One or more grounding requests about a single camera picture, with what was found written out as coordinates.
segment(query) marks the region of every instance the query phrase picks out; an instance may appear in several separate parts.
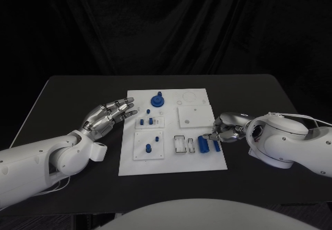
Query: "table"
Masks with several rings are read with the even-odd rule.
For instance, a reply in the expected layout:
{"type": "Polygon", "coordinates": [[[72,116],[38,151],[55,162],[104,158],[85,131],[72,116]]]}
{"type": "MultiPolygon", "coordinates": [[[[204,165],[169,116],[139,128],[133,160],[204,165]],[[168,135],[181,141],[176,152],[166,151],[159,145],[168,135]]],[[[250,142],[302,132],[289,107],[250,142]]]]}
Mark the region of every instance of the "table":
{"type": "MultiPolygon", "coordinates": [[[[15,140],[15,146],[78,129],[91,109],[126,98],[127,90],[207,88],[214,114],[296,113],[272,75],[54,76],[15,140]]],[[[223,143],[228,170],[119,177],[123,124],[98,142],[109,146],[103,162],[90,161],[67,188],[6,208],[2,216],[116,213],[188,198],[249,204],[332,200],[332,178],[295,164],[275,168],[249,155],[246,140],[223,143]]]]}

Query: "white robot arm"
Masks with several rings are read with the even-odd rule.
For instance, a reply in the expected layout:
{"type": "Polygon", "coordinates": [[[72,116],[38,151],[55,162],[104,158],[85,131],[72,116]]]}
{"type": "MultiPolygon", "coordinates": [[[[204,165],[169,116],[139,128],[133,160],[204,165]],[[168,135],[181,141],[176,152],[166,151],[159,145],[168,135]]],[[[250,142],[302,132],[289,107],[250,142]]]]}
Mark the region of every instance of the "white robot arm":
{"type": "Polygon", "coordinates": [[[68,135],[0,151],[0,208],[21,202],[80,173],[88,160],[103,161],[107,146],[96,142],[114,123],[135,115],[133,98],[100,105],[68,135]],[[57,172],[51,173],[49,163],[57,172]]]}
{"type": "Polygon", "coordinates": [[[205,134],[204,138],[234,142],[247,136],[249,154],[264,163],[288,169],[298,162],[319,175],[332,177],[332,128],[308,129],[283,115],[314,119],[305,115],[279,113],[259,118],[223,113],[215,120],[213,134],[205,134]]]}

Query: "black curtain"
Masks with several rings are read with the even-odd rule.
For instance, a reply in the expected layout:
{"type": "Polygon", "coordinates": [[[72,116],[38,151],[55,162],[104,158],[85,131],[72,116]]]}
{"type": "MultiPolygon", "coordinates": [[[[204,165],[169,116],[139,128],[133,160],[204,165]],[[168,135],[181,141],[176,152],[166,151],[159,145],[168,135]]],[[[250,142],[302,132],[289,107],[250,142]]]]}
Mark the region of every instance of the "black curtain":
{"type": "Polygon", "coordinates": [[[0,148],[52,75],[270,73],[299,112],[332,121],[331,11],[329,0],[3,1],[0,148]]]}

